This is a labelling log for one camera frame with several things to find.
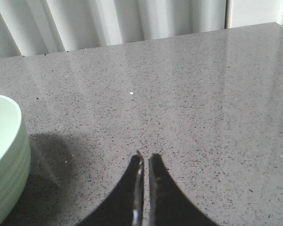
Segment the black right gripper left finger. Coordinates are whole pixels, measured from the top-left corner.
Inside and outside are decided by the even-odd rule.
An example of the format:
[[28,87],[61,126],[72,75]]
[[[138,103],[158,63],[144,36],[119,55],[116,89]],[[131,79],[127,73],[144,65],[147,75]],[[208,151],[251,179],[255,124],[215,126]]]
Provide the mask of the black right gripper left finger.
[[144,159],[139,151],[107,198],[79,226],[141,226],[144,198]]

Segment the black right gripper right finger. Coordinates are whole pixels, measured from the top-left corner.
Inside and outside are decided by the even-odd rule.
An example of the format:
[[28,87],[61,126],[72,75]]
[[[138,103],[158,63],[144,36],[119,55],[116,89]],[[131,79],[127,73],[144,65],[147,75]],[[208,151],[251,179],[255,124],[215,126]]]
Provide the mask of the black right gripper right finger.
[[184,195],[157,153],[149,159],[149,185],[151,226],[216,225]]

